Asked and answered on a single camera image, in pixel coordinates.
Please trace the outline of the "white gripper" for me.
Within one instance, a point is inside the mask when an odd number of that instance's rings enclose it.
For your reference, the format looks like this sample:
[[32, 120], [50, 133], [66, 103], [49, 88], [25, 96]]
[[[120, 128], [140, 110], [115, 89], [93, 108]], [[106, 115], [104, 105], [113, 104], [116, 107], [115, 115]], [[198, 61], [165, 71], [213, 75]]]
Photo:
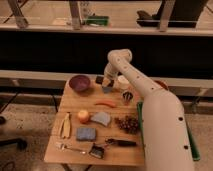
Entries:
[[117, 75], [117, 70], [112, 65], [107, 65], [104, 69], [104, 79], [102, 82], [102, 87], [113, 88], [115, 84], [115, 78]]

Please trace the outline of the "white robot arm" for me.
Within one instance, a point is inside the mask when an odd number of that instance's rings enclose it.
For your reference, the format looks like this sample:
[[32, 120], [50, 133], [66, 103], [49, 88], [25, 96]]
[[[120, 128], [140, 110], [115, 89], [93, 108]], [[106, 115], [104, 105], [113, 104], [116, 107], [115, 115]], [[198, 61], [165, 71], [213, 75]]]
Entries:
[[121, 73], [143, 98], [142, 130], [146, 171], [195, 171], [185, 111], [179, 98], [133, 65], [129, 49], [111, 50], [104, 76]]

